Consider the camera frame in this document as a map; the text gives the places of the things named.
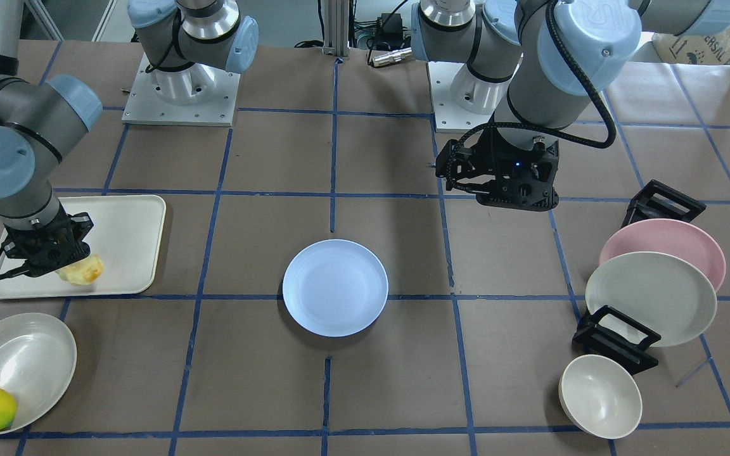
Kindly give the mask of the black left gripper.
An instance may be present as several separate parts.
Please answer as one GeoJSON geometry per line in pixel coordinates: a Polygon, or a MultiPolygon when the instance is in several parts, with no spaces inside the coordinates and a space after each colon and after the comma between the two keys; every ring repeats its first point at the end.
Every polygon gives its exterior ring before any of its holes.
{"type": "Polygon", "coordinates": [[[559,144],[533,138],[531,149],[519,148],[485,123],[450,139],[435,159],[435,176],[446,190],[475,194],[481,205],[510,210],[550,211],[559,203],[554,182],[559,144]]]}

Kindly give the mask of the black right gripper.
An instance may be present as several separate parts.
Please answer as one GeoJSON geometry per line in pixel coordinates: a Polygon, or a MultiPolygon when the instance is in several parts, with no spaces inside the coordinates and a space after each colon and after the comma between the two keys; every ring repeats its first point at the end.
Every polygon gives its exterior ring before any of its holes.
{"type": "Polygon", "coordinates": [[[6,227],[2,252],[11,259],[23,260],[23,265],[2,272],[0,278],[40,277],[49,272],[86,259],[91,254],[84,242],[94,226],[87,212],[70,215],[59,212],[49,224],[29,230],[6,227]]]}

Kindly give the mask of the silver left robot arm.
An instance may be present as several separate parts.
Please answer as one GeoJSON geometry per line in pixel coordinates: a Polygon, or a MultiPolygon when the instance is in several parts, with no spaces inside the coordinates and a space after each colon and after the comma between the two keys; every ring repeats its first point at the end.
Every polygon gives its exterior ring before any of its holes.
{"type": "Polygon", "coordinates": [[[730,1],[421,1],[411,49],[420,61],[462,63],[504,89],[489,121],[448,141],[435,159],[447,190],[481,205],[550,211],[560,142],[608,148],[616,127],[600,90],[643,32],[718,34],[730,1]]]}

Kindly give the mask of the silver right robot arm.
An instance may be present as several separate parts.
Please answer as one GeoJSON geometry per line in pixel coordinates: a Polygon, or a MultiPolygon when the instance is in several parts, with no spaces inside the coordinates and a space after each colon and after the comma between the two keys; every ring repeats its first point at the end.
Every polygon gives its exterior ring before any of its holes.
{"type": "MultiPolygon", "coordinates": [[[[91,254],[88,213],[67,213],[49,177],[103,113],[99,96],[74,76],[41,85],[18,77],[23,2],[0,1],[0,280],[37,278],[91,254]]],[[[260,42],[255,18],[235,1],[130,1],[127,14],[162,96],[184,99],[179,77],[205,84],[195,69],[246,72],[260,42]]]]}

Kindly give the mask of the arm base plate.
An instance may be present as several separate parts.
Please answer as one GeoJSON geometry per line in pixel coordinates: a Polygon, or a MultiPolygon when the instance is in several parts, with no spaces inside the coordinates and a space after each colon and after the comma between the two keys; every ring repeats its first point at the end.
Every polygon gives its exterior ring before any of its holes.
{"type": "Polygon", "coordinates": [[[194,64],[182,72],[146,72],[144,55],[122,121],[147,126],[231,127],[241,75],[194,64]]]}
{"type": "Polygon", "coordinates": [[[428,78],[435,130],[443,133],[463,133],[488,121],[510,82],[478,80],[466,64],[448,61],[429,61],[428,78]]]}

